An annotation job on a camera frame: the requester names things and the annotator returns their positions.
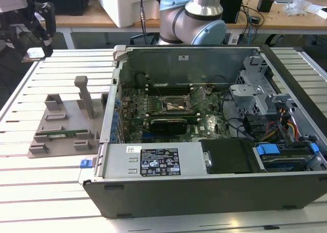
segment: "blue latch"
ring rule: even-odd
[[[315,155],[319,154],[319,147],[316,144],[312,143],[310,144],[310,146],[313,152],[315,153]]]
[[[277,145],[274,144],[261,144],[256,150],[259,155],[279,155],[281,153]]]
[[[81,160],[80,168],[92,168],[92,159]]]

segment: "yellow wire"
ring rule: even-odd
[[[295,129],[294,129],[293,125],[290,124],[290,123],[288,123],[287,125],[289,125],[290,127],[292,127],[292,129],[293,129],[293,135],[294,135],[294,137],[295,137]]]
[[[277,131],[278,131],[278,129],[272,131],[269,135],[267,135],[266,137],[264,137],[261,141],[263,141],[263,140],[265,140],[265,139],[267,139],[267,138],[273,136],[275,133],[277,133]]]

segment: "side panel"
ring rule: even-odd
[[[323,175],[86,183],[106,218],[296,209],[327,193]]]

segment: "blue tab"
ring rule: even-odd
[[[190,0],[161,0],[160,11],[169,10],[173,8],[183,7]]]
[[[256,150],[259,155],[279,155],[281,153],[275,144],[261,144]]]
[[[263,154],[265,154],[265,152],[261,149],[260,146],[258,146],[258,147],[256,148],[256,150],[257,150],[257,152],[258,152],[259,155],[263,155]]]
[[[312,144],[310,144],[310,146],[316,155],[319,154],[319,147],[316,144],[312,143]]]
[[[81,160],[80,168],[82,168],[82,169],[84,169],[84,168],[92,168],[92,160],[90,160],[90,159],[83,159],[83,160]]]

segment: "white box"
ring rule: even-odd
[[[98,0],[118,27],[131,26],[141,20],[141,0]],[[159,19],[159,3],[156,0],[143,0],[146,19]]]
[[[26,0],[0,0],[0,12],[9,12],[27,7]]]
[[[327,19],[327,7],[323,7],[317,12],[317,15],[322,17],[323,19]]]

